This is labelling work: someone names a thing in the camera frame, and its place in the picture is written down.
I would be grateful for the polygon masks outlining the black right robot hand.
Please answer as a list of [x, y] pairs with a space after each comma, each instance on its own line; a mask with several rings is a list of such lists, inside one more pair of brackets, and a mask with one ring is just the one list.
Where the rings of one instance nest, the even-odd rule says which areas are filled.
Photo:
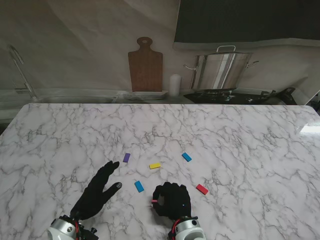
[[153, 209], [159, 216], [168, 217], [174, 221], [182, 217], [191, 217], [191, 198], [185, 185], [171, 182], [158, 185], [152, 199], [158, 200], [160, 197], [163, 198], [163, 204], [152, 203]]

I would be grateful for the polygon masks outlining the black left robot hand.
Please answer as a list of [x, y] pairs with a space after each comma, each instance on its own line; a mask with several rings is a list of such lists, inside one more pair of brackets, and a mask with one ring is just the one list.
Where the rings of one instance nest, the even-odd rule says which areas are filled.
[[107, 201], [121, 189], [122, 183], [116, 182], [104, 190], [109, 177], [119, 167], [118, 161], [109, 161], [91, 179], [83, 194], [70, 211], [73, 220], [87, 220], [97, 215]]

